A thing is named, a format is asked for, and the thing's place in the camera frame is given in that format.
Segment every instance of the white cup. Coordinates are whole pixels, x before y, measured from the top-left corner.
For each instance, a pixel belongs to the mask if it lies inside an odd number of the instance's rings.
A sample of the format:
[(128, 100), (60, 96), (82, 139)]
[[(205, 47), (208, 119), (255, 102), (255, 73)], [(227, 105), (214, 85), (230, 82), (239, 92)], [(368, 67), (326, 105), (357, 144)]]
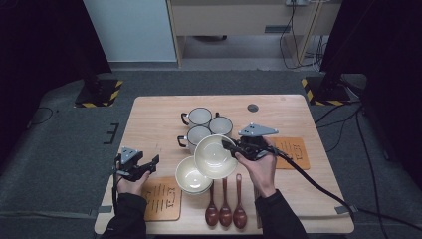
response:
[(212, 134), (222, 134), (228, 137), (232, 136), (233, 124), (232, 121), (225, 117), (220, 117), (219, 113), (215, 114), (216, 117), (211, 119), (209, 128)]
[[(195, 126), (192, 127), (188, 132), (186, 136), (178, 136), (177, 141), (179, 142), (179, 145), (181, 147), (189, 148), (190, 154), (195, 153), (196, 145), (202, 140), (202, 138), (211, 135), (211, 131), (206, 126)], [(181, 143), (180, 140), (187, 140), (188, 144)]]
[(180, 117), (182, 118), (182, 122), (189, 125), (189, 127), (199, 125), (208, 126), (208, 123), (212, 119), (212, 114), (206, 108), (195, 108), (189, 114), (182, 113)]

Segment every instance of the black cable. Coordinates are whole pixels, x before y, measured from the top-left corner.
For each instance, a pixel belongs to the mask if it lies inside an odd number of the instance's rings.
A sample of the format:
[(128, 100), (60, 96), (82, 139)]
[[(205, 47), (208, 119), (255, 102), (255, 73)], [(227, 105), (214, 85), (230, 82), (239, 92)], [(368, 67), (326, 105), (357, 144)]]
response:
[(384, 237), (386, 239), (388, 239), (388, 235), (387, 235), (387, 233), (385, 231), (384, 224), (382, 222), (381, 209), (379, 207), (378, 190), (377, 190), (377, 187), (376, 187), (376, 179), (375, 179), (375, 173), (373, 171), (372, 160), (370, 159), (369, 152), (368, 152), (368, 149), (367, 149), (367, 146), (366, 146), (366, 142), (365, 142), (365, 139), (363, 137), (362, 130), (360, 128), (359, 114), (356, 114), (355, 118), (356, 118), (357, 129), (359, 131), (360, 139), (362, 140), (363, 147), (365, 149), (366, 158), (367, 158), (367, 161), (368, 161), (368, 164), (369, 164), (369, 169), (370, 169), (371, 176), (372, 176), (373, 190), (374, 190), (374, 194), (375, 194), (376, 213), (378, 215), (379, 225), (381, 227), (382, 234), (384, 235)]
[(333, 109), (331, 109), (331, 110), (329, 110), (327, 113), (325, 113), (322, 117), (320, 117), (319, 119), (317, 119), (316, 121), (315, 121), (315, 124), (317, 124), (318, 122), (320, 122), (322, 119), (324, 119), (326, 116), (328, 116), (331, 112), (333, 112), (333, 111), (335, 111), (335, 110), (337, 110), (337, 109), (339, 109), (339, 108), (342, 108), (342, 107), (344, 107), (344, 106), (346, 106), (346, 105), (339, 105), (339, 106), (336, 106), (336, 107), (334, 107)]
[(319, 191), (321, 191), (325, 195), (331, 197), (332, 199), (334, 199), (335, 201), (337, 201), (341, 205), (343, 205), (347, 209), (351, 220), (354, 221), (354, 213), (351, 210), (350, 206), (344, 200), (342, 200), (341, 198), (337, 197), (336, 195), (332, 194), (331, 192), (329, 192), (328, 190), (326, 190), (325, 188), (323, 188), (319, 184), (317, 184), (307, 173), (304, 172), (303, 169), (301, 169), (297, 164), (295, 164), (293, 162), (293, 160), (288, 155), (286, 155), (284, 152), (278, 150), (275, 147), (270, 147), (270, 149), (273, 151), (273, 153), (275, 155), (278, 155), (281, 158), (283, 158), (290, 166), (292, 166), (298, 173), (300, 173), (312, 186), (314, 186), (316, 189), (318, 189)]
[(345, 123), (348, 121), (348, 119), (346, 119), (344, 122), (343, 122), (343, 124), (341, 125), (341, 129), (340, 129), (340, 136), (338, 137), (338, 140), (337, 140), (337, 143), (332, 147), (332, 148), (330, 148), (329, 150), (326, 150), (325, 152), (331, 152), (331, 151), (333, 151), (333, 150), (335, 150), (335, 148), (336, 147), (338, 147), (338, 145), (340, 144), (340, 141), (341, 141), (341, 137), (342, 137), (342, 130), (343, 130), (343, 128), (344, 128), (344, 125), (345, 125)]
[(323, 53), (325, 52), (325, 50), (323, 49), (324, 46), (326, 46), (327, 43), (322, 43), (322, 41), (320, 41), (320, 46), (318, 46), (318, 50), (319, 50), (319, 54), (317, 54), (317, 58), (316, 58), (316, 64), (318, 65), (318, 68), (320, 69), (320, 65), (322, 63), (323, 60)]
[(395, 218), (395, 217), (392, 217), (392, 216), (383, 215), (383, 214), (378, 214), (378, 213), (376, 213), (376, 212), (372, 212), (372, 211), (369, 211), (369, 210), (363, 209), (363, 208), (361, 208), (361, 207), (358, 207), (357, 209), (358, 209), (359, 211), (363, 212), (363, 213), (366, 213), (366, 214), (369, 214), (369, 215), (372, 215), (372, 216), (378, 216), (378, 215), (380, 215), (381, 217), (383, 217), (383, 218), (385, 218), (385, 219), (392, 220), (392, 221), (396, 221), (396, 222), (398, 222), (398, 223), (402, 223), (402, 224), (404, 224), (404, 225), (407, 225), (407, 226), (409, 226), (409, 227), (412, 227), (412, 228), (414, 228), (414, 229), (416, 229), (416, 230), (422, 231), (422, 228), (421, 228), (421, 227), (418, 227), (418, 226), (416, 226), (415, 224), (412, 224), (412, 223), (410, 223), (410, 222), (407, 222), (407, 221), (404, 221), (404, 220), (401, 220), (401, 219), (398, 219), (398, 218)]
[[(352, 105), (352, 104), (356, 104), (356, 103), (360, 103), (360, 101), (357, 101), (357, 102), (349, 102), (348, 103), (348, 105)], [(326, 116), (328, 116), (331, 112), (333, 112), (333, 111), (335, 111), (335, 110), (337, 110), (337, 109), (339, 109), (339, 108), (341, 108), (341, 107), (344, 107), (344, 106), (348, 106), (347, 104), (344, 104), (344, 105), (339, 105), (339, 106), (336, 106), (336, 107), (334, 107), (333, 109), (331, 109), (331, 110), (329, 110), (327, 113), (325, 113), (322, 117), (320, 117), (319, 119), (317, 119), (316, 121), (315, 121), (315, 124), (317, 124), (319, 121), (321, 121), (322, 119), (324, 119)]]
[(320, 50), (321, 41), (322, 41), (322, 36), (319, 37), (318, 46), (317, 46), (316, 51), (314, 53), (312, 53), (312, 52), (305, 52), (305, 53), (312, 55), (312, 56), (319, 56), (319, 55), (323, 56), (323, 53)]
[(50, 109), (50, 108), (38, 108), (38, 110), (49, 110), (50, 111), (50, 115), (46, 119), (44, 119), (42, 121), (39, 121), (39, 122), (31, 122), (31, 125), (37, 125), (37, 124), (44, 123), (44, 122), (48, 121), (53, 116), (53, 110)]
[(123, 177), (121, 177), (119, 180), (117, 180), (117, 173), (116, 172), (112, 175), (111, 197), (112, 197), (112, 207), (114, 209), (114, 215), (117, 214), (117, 185), (122, 179), (123, 179)]
[(333, 146), (331, 149), (329, 149), (329, 150), (326, 150), (325, 152), (330, 152), (330, 151), (333, 151), (339, 144), (340, 144), (340, 141), (341, 141), (341, 136), (342, 136), (342, 131), (343, 131), (343, 128), (344, 128), (344, 125), (345, 125), (345, 123), (348, 121), (348, 120), (350, 120), (350, 119), (352, 119), (360, 110), (362, 109), (362, 106), (360, 106), (351, 116), (349, 116), (349, 117), (347, 117), (346, 119), (344, 119), (344, 120), (341, 120), (341, 121), (337, 121), (337, 122), (342, 122), (342, 125), (341, 125), (341, 129), (340, 129), (340, 136), (338, 137), (338, 140), (337, 140), (337, 143), (335, 144), (335, 146)]
[(342, 119), (342, 120), (339, 120), (339, 121), (334, 121), (334, 122), (327, 123), (327, 124), (324, 124), (324, 125), (321, 125), (321, 126), (317, 126), (316, 128), (331, 126), (331, 125), (334, 125), (334, 124), (339, 123), (339, 122), (344, 122), (345, 120), (346, 119)]
[[(301, 68), (301, 67), (310, 67), (310, 66), (312, 66), (312, 65), (313, 65), (313, 64), (306, 64), (306, 65), (302, 65), (302, 64), (300, 63), (300, 61), (299, 61), (299, 55), (298, 55), (298, 44), (297, 44), (297, 41), (296, 41), (296, 36), (295, 36), (294, 29), (293, 29), (293, 18), (294, 18), (294, 16), (295, 16), (296, 6), (297, 6), (297, 3), (294, 1), (294, 2), (293, 2), (293, 6), (292, 6), (292, 16), (291, 16), (291, 18), (290, 18), (290, 20), (289, 20), (289, 22), (288, 22), (287, 27), (283, 30), (282, 36), (280, 37), (280, 41), (279, 41), (280, 52), (282, 53), (282, 56), (283, 56), (283, 62), (284, 62), (284, 64), (285, 64), (285, 67), (286, 67), (287, 69), (290, 69), (290, 70), (298, 69), (298, 68)], [(314, 14), (313, 21), (315, 20), (316, 15), (317, 15), (317, 11), (316, 11), (316, 13)], [(297, 59), (298, 59), (298, 63), (299, 63), (299, 66), (297, 66), (297, 67), (289, 67), (289, 66), (287, 65), (287, 63), (286, 63), (286, 57), (285, 57), (285, 54), (284, 54), (284, 52), (283, 52), (283, 48), (282, 48), (282, 40), (283, 40), (283, 37), (284, 37), (284, 35), (285, 35), (285, 33), (286, 33), (286, 30), (288, 29), (288, 27), (289, 27), (289, 26), (291, 26), (291, 28), (292, 28), (292, 34), (293, 34), (293, 38), (294, 38), (294, 41), (295, 41), (295, 46), (296, 46), (296, 55), (297, 55)]]

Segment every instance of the wooden ladle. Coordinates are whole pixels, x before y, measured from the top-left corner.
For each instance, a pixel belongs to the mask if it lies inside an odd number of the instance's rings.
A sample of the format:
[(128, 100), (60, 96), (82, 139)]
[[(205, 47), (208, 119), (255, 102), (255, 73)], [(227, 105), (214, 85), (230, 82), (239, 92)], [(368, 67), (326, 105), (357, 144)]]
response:
[(214, 182), (212, 182), (210, 187), (210, 196), (210, 204), (208, 205), (208, 208), (205, 211), (205, 221), (207, 221), (207, 224), (209, 226), (215, 226), (218, 223), (219, 212), (214, 204)]
[(238, 205), (233, 213), (233, 223), (239, 229), (243, 229), (246, 226), (246, 222), (248, 221), (248, 217), (246, 216), (246, 212), (242, 207), (241, 201), (241, 190), (242, 190), (242, 175), (236, 175), (236, 187), (238, 193)]
[(228, 227), (232, 224), (232, 211), (227, 203), (227, 177), (223, 178), (223, 193), (224, 202), (220, 209), (220, 223), (221, 225)]

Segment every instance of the white cabinet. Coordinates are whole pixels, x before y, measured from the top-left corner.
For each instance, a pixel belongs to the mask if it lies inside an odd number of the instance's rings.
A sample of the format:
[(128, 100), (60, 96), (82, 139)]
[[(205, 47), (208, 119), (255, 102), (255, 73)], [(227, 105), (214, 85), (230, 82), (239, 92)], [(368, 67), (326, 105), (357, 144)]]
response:
[(165, 0), (84, 0), (109, 62), (176, 62)]
[[(279, 34), (284, 37), (295, 64), (302, 62), (312, 35), (329, 35), (342, 0), (312, 1), (304, 7), (285, 0), (167, 0), (179, 65), (185, 36)], [(268, 31), (279, 28), (279, 32)]]

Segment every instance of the cream bowl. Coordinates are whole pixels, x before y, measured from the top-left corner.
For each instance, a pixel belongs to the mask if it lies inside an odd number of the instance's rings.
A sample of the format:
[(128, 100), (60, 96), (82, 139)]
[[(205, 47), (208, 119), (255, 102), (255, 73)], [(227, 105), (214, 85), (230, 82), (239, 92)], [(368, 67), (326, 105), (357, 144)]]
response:
[(198, 171), (211, 179), (221, 179), (230, 175), (238, 164), (230, 150), (223, 147), (222, 140), (235, 143), (227, 136), (213, 134), (204, 137), (196, 146), (194, 160)]
[(186, 157), (177, 165), (175, 177), (179, 187), (193, 195), (207, 191), (213, 182), (198, 171), (193, 156)]

